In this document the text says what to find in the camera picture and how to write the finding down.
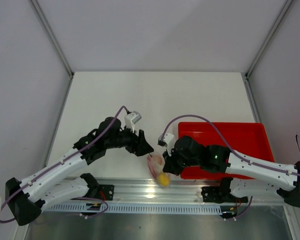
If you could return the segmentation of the clear zip top bag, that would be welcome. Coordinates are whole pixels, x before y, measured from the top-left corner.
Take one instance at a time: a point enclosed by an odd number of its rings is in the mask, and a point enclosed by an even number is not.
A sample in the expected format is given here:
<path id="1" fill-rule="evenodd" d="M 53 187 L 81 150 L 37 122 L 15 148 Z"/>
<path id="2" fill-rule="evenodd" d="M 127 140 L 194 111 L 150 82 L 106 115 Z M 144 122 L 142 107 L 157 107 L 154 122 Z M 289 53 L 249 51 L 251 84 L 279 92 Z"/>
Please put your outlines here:
<path id="1" fill-rule="evenodd" d="M 158 153 L 151 153 L 151 154 L 149 154 L 148 156 L 151 156 L 151 158 L 152 158 L 152 156 L 153 155 L 160 155 L 160 154 L 158 154 Z M 165 161 L 164 161 L 164 164 L 163 165 L 157 165 L 157 164 L 155 164 L 154 162 L 152 162 L 153 164 L 154 164 L 154 166 L 155 166 L 155 169 L 156 169 L 156 172 L 157 172 L 157 176 L 160 174 L 160 173 L 166 173 L 166 172 L 164 172 L 163 171 L 163 168 L 164 168 L 164 165 L 165 165 Z"/>

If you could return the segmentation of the yellow toy pepper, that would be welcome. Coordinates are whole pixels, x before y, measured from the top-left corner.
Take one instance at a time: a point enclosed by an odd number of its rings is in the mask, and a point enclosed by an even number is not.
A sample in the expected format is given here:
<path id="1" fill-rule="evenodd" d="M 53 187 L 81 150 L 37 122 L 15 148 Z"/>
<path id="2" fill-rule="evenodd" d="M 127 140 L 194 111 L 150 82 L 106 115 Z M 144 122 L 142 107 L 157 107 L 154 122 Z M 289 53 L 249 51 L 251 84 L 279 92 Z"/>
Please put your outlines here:
<path id="1" fill-rule="evenodd" d="M 157 182 L 162 187 L 168 187 L 170 185 L 171 179 L 170 176 L 164 172 L 161 172 L 157 176 Z"/>

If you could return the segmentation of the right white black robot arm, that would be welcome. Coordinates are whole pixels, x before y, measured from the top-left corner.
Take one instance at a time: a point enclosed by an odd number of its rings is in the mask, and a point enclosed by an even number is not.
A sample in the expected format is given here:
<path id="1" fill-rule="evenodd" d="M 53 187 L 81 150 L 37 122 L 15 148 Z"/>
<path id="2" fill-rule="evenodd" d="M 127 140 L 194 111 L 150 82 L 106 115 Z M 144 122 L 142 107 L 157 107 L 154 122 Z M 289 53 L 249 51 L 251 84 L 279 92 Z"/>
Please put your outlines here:
<path id="1" fill-rule="evenodd" d="M 167 134 L 158 140 L 165 147 L 163 172 L 180 175 L 187 167 L 200 167 L 212 174 L 228 174 L 219 186 L 203 187 L 201 194 L 208 203 L 246 203 L 248 197 L 280 196 L 300 208 L 300 161 L 278 164 L 249 156 L 221 145 L 204 146 L 190 136 L 175 139 Z"/>

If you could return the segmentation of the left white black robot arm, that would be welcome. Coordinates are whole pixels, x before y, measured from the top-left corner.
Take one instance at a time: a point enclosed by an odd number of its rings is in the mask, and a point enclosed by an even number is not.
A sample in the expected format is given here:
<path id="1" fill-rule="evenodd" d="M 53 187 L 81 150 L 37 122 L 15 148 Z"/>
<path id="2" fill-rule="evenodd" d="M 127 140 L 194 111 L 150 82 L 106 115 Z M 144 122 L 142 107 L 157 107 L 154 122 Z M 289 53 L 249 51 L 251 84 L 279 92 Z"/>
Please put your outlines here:
<path id="1" fill-rule="evenodd" d="M 22 180 L 15 177 L 5 183 L 5 200 L 19 226 L 37 219 L 46 209 L 67 200 L 86 198 L 106 199 L 95 177 L 83 173 L 75 180 L 60 183 L 71 173 L 83 169 L 105 156 L 109 149 L 124 148 L 137 157 L 154 151 L 142 129 L 135 130 L 141 115 L 128 113 L 125 126 L 115 117 L 107 117 L 87 135 L 81 137 L 58 162 Z"/>

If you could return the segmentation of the white egg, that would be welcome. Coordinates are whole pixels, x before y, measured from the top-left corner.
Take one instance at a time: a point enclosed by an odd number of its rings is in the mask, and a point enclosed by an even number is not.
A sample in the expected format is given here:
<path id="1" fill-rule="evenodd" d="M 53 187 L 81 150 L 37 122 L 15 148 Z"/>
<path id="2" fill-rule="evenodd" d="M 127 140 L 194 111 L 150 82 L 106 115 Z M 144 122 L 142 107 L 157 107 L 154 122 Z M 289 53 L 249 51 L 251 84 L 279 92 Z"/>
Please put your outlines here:
<path id="1" fill-rule="evenodd" d="M 162 166 L 164 164 L 164 161 L 160 155 L 153 155 L 151 159 L 156 165 Z"/>

